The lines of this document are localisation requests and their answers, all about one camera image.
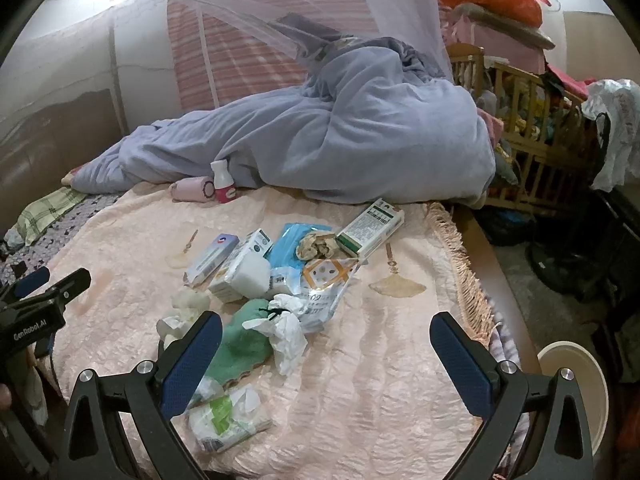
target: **blue package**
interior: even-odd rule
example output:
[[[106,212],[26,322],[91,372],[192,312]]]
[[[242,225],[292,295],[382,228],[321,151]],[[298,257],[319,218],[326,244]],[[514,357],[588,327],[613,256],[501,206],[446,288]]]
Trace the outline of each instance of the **blue package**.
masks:
[[[311,231],[332,231],[332,228],[320,224],[284,224],[280,237],[265,256],[271,267],[293,267],[302,270],[306,262],[296,256],[296,248],[300,240]]]

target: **gray blanket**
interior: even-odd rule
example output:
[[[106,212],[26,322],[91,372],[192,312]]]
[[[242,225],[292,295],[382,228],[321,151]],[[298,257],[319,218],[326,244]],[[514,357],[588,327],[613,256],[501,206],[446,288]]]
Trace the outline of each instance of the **gray blanket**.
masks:
[[[228,158],[238,186],[298,188],[331,202],[480,197],[495,171],[488,133],[471,95],[435,62],[392,38],[310,50],[303,85],[140,126],[72,187],[108,193],[174,182],[211,174],[212,161]]]

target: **silver screw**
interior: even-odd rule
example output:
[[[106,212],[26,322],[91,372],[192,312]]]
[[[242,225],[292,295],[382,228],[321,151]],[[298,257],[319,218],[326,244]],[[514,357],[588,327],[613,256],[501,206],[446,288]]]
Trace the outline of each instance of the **silver screw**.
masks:
[[[500,363],[500,370],[502,370],[506,374],[512,375],[516,373],[517,369],[518,367],[511,361],[502,361]]]
[[[562,368],[562,370],[560,370],[560,375],[562,375],[562,378],[567,381],[573,381],[575,377],[574,372],[569,370],[569,368]]]
[[[91,379],[94,376],[94,373],[91,370],[82,370],[80,372],[80,376],[79,379],[85,383],[87,382],[89,379]]]
[[[136,370],[139,374],[148,374],[154,368],[153,361],[142,361],[136,366]]]

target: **wooden crib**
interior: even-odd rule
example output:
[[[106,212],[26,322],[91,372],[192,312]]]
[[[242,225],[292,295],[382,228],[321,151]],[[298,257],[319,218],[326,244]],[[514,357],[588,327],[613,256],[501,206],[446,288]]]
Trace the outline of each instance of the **wooden crib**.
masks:
[[[545,216],[569,215],[593,178],[596,159],[596,128],[582,114],[583,99],[565,91],[564,100],[553,100],[540,77],[485,58],[477,46],[459,43],[447,52],[456,85],[474,98],[483,89],[498,96],[502,138],[520,170],[519,184],[491,187],[486,204]],[[507,106],[500,106],[505,101]]]

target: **pink bottle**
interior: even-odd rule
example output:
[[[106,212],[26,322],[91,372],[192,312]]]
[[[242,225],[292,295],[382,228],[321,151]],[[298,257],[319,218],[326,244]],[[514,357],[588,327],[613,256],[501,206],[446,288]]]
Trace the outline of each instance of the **pink bottle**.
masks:
[[[213,186],[216,188],[216,198],[221,204],[231,202],[238,197],[236,184],[229,173],[226,158],[211,163],[213,170]]]

